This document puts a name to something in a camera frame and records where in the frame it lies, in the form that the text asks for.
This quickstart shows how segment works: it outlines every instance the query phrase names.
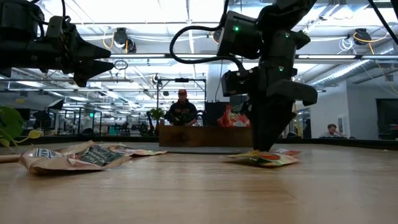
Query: man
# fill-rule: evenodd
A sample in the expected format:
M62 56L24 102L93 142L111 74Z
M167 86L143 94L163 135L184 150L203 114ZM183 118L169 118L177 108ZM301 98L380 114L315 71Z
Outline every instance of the man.
M336 128L335 124L329 124L328 131L323 133L320 138L343 138L344 136L336 131Z
M187 99L187 91L178 91L178 101L166 113L166 119L175 126L191 126L197 122L197 108Z

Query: wooden box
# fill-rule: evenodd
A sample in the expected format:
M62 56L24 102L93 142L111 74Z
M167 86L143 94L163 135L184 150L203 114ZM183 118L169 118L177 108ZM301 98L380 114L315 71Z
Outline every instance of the wooden box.
M159 146L252 147L251 128L160 126Z

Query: man in cap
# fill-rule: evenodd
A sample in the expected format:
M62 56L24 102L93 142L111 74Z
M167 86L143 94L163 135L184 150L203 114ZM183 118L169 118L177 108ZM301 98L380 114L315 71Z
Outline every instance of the man in cap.
M178 91L178 101L173 103L166 119L175 126L191 126L197 122L197 108L187 99L187 91Z

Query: dark jacket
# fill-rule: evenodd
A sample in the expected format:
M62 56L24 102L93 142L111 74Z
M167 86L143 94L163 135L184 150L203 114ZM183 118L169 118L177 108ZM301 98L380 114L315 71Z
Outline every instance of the dark jacket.
M190 103L188 100L185 100L184 103L178 101L171 105L169 111L167 112L167 119L174 125L183 125L185 123L189 123L193 119L196 119L196 115L196 106Z

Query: cap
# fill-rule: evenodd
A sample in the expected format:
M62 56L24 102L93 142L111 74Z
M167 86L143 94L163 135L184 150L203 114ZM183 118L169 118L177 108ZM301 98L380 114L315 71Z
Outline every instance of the cap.
M187 91L186 90L179 90L178 93L179 94L187 94Z

